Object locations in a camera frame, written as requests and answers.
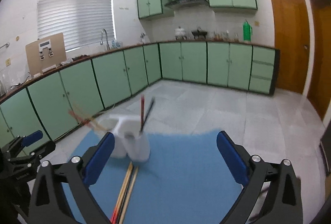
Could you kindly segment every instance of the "metal screw cap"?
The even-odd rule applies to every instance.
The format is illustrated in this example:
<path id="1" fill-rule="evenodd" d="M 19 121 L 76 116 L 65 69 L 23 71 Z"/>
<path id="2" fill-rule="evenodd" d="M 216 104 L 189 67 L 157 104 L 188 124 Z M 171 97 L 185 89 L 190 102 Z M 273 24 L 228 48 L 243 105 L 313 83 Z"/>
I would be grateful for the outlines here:
<path id="1" fill-rule="evenodd" d="M 288 159 L 283 160 L 283 163 L 284 163 L 286 166 L 290 166 L 290 165 L 291 165 L 291 162 L 290 162 Z"/>
<path id="2" fill-rule="evenodd" d="M 254 155 L 252 157 L 252 160 L 255 161 L 255 162 L 259 162 L 261 160 L 261 158 L 258 155 Z"/>
<path id="3" fill-rule="evenodd" d="M 49 161 L 43 161 L 41 165 L 42 165 L 42 167 L 46 167 L 46 166 L 48 166 L 48 164 L 49 164 Z"/>
<path id="4" fill-rule="evenodd" d="M 72 163 L 77 163 L 77 162 L 79 162 L 80 161 L 80 157 L 78 157 L 78 156 L 75 156 L 75 157 L 73 157 L 72 159 L 71 159 L 71 162 Z"/>

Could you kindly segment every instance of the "blue gripper pad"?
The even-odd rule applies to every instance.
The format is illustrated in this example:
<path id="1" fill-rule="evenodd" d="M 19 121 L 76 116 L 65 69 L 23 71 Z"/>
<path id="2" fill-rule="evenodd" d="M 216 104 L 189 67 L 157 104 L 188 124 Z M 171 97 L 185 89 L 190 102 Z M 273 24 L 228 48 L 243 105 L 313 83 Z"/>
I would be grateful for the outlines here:
<path id="1" fill-rule="evenodd" d="M 235 181 L 238 184 L 246 186 L 249 181 L 247 174 L 247 166 L 245 165 L 244 161 L 242 160 L 234 146 L 224 135 L 223 131 L 218 133 L 216 143 L 217 148 L 222 154 L 222 157 Z"/>
<path id="2" fill-rule="evenodd" d="M 105 167 L 112 151 L 115 147 L 115 137 L 108 132 L 98 144 L 98 149 L 93 154 L 85 167 L 85 177 L 83 183 L 85 186 L 93 185 L 97 182 L 103 168 Z"/>
<path id="3" fill-rule="evenodd" d="M 39 141 L 43 137 L 42 131 L 38 130 L 22 139 L 22 147 L 31 146 L 33 143 Z"/>

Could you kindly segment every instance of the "white container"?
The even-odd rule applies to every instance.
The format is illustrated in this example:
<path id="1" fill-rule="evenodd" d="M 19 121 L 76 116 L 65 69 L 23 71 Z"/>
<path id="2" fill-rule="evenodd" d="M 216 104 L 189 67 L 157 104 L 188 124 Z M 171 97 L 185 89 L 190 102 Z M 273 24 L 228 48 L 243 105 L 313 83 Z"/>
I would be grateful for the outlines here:
<path id="1" fill-rule="evenodd" d="M 115 147 L 114 150 L 111 153 L 112 158 L 125 158 L 126 157 L 126 150 L 124 148 L 124 145 L 122 143 L 122 139 L 117 135 L 116 133 L 116 127 L 119 125 L 119 122 L 122 117 L 121 115 L 107 115 L 107 117 L 103 117 L 98 121 L 98 123 L 107 129 L 108 132 L 111 132 L 114 134 L 115 138 Z M 95 133 L 100 137 L 100 139 L 105 136 L 106 131 L 97 130 Z"/>
<path id="2" fill-rule="evenodd" d="M 139 116 L 121 118 L 114 132 L 121 138 L 132 161 L 145 162 L 148 160 L 151 148 L 146 134 L 140 133 Z"/>

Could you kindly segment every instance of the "drawer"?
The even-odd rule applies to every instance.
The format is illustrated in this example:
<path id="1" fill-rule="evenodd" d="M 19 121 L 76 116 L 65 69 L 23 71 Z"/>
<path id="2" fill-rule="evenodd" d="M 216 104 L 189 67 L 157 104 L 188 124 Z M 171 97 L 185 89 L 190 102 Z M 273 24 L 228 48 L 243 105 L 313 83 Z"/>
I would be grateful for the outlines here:
<path id="1" fill-rule="evenodd" d="M 271 80 L 251 77 L 249 90 L 255 92 L 269 93 Z"/>
<path id="2" fill-rule="evenodd" d="M 273 65 L 262 63 L 252 63 L 252 76 L 265 77 L 272 79 Z"/>
<path id="3" fill-rule="evenodd" d="M 253 61 L 265 62 L 274 65 L 275 50 L 253 46 Z"/>

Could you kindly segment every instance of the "faucet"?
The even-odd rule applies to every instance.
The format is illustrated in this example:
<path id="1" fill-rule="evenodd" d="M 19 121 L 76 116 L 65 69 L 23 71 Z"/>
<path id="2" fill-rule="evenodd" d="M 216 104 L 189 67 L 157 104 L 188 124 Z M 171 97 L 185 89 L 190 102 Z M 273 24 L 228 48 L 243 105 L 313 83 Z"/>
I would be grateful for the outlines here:
<path id="1" fill-rule="evenodd" d="M 100 45 L 103 45 L 103 42 L 102 42 L 103 32 L 105 32 L 105 34 L 106 34 L 106 42 L 107 42 L 106 49 L 107 49 L 107 50 L 110 50 L 109 43 L 108 43 L 108 35 L 107 35 L 107 31 L 106 31 L 106 29 L 102 29 L 102 31 L 101 31 L 101 41 L 100 41 Z"/>

